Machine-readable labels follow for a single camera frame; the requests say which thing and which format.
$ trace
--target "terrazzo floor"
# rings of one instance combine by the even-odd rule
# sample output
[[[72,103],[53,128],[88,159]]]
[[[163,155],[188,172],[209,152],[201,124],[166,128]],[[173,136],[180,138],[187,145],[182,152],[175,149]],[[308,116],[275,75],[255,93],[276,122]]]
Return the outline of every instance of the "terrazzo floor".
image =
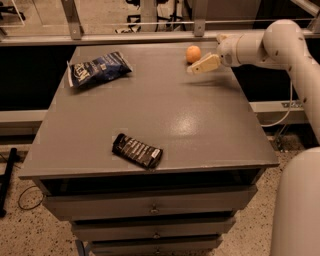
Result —
[[[210,252],[183,253],[198,256],[269,256],[274,203],[282,170],[295,155],[304,150],[299,136],[288,134],[283,138],[284,152],[276,151],[280,165],[269,168],[257,183],[258,192],[247,207],[236,214],[236,224],[223,235],[222,244]],[[30,145],[3,145],[0,153],[8,155],[11,147],[24,156]],[[76,237],[68,222],[58,221],[42,205],[25,211],[18,206],[21,193],[33,183],[18,178],[22,163],[16,163],[12,173],[5,209],[0,219],[0,255],[14,256],[76,256]],[[0,164],[0,173],[6,164]],[[21,198],[21,205],[29,207],[41,199],[37,189],[30,189]]]

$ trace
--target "chocolate bar wrapper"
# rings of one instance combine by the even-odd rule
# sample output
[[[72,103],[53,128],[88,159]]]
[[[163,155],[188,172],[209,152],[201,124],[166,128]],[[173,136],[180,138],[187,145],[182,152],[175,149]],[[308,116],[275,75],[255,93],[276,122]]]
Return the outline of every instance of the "chocolate bar wrapper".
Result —
[[[146,169],[154,169],[159,164],[163,150],[148,146],[120,133],[113,143],[112,152]]]

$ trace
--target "dark wrapper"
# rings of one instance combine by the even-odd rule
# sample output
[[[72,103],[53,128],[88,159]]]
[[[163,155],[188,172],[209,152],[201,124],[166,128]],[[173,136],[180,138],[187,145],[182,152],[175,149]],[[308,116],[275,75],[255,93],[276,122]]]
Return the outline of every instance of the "dark wrapper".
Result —
[[[70,87],[112,81],[132,71],[121,53],[113,52],[90,62],[68,65]]]
[[[112,152],[146,169],[154,169],[159,164],[163,150],[120,133],[113,143]]]

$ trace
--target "white cable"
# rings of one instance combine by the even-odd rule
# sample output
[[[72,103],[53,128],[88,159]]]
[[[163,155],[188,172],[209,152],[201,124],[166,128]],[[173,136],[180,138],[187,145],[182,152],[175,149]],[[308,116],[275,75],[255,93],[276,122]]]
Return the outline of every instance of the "white cable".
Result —
[[[288,115],[290,114],[290,111],[291,111],[292,94],[293,94],[293,84],[292,84],[292,81],[290,81],[290,103],[289,103],[289,108],[288,108],[287,113],[279,121],[277,121],[275,123],[272,123],[272,124],[262,124],[261,127],[272,127],[272,126],[275,126],[275,125],[280,124],[281,122],[283,122],[288,117]]]

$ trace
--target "table top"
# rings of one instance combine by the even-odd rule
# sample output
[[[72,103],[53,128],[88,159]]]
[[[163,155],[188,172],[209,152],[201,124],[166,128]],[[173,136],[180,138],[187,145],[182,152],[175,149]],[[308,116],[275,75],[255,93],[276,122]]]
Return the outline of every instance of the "table top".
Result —
[[[202,54],[215,42],[192,43]],[[121,132],[164,150],[155,173],[278,165],[232,70],[189,75],[191,43],[77,47],[71,64],[120,51],[133,72],[87,90],[63,77],[20,177],[150,173],[113,155]]]

